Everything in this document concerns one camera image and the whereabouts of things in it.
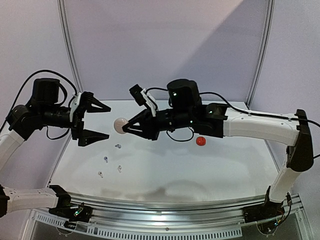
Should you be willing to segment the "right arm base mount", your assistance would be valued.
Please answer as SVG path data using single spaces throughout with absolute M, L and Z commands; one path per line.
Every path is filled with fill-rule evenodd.
M 265 201 L 261 204 L 246 206 L 242 209 L 245 223 L 258 222 L 282 216 L 285 213 L 284 202 Z

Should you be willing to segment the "red earbud charging case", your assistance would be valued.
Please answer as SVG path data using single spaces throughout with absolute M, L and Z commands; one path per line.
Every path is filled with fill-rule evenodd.
M 206 138 L 203 137 L 203 136 L 198 136 L 198 137 L 196 138 L 196 144 L 197 144 L 198 146 L 205 146 L 205 145 L 206 145 Z

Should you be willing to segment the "pink-white earbud charging case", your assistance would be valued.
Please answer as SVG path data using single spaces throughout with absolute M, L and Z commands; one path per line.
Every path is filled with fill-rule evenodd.
M 114 130 L 118 133 L 118 134 L 125 134 L 126 132 L 123 130 L 123 127 L 128 123 L 128 120 L 123 118 L 123 117 L 119 117 L 117 119 L 114 120 L 113 123 L 113 127 Z

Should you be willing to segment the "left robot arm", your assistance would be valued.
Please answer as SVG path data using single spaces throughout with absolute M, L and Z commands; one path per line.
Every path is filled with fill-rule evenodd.
M 85 113 L 108 113 L 111 108 L 94 97 L 92 92 L 77 93 L 69 106 L 59 100 L 59 91 L 67 91 L 58 79 L 38 78 L 33 82 L 32 95 L 27 104 L 10 110 L 0 132 L 0 165 L 3 167 L 11 155 L 36 130 L 44 127 L 66 129 L 78 146 L 86 147 L 107 140 L 109 135 L 84 128 Z M 49 213 L 70 222 L 89 222 L 93 209 L 84 203 L 72 204 L 71 196 L 59 185 L 41 189 L 17 190 L 1 186 L 0 215 L 36 208 L 47 208 Z

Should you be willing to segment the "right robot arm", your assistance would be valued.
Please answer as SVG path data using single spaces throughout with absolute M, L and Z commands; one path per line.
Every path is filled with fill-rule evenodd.
M 262 218 L 278 210 L 298 176 L 314 164 L 314 151 L 309 120 L 305 111 L 294 114 L 273 114 L 239 109 L 228 101 L 203 104 L 194 80 L 176 79 L 169 82 L 169 108 L 159 110 L 148 89 L 139 85 L 130 94 L 145 109 L 123 127 L 125 133 L 155 141 L 160 132 L 191 128 L 194 133 L 216 137 L 247 137 L 274 141 L 286 145 L 286 160 L 259 206 Z

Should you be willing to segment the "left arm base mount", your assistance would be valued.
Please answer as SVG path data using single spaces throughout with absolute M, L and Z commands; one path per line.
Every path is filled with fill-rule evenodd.
M 92 217 L 93 208 L 84 202 L 81 204 L 70 203 L 66 206 L 50 208 L 48 212 L 52 215 L 68 219 L 69 222 L 88 223 Z

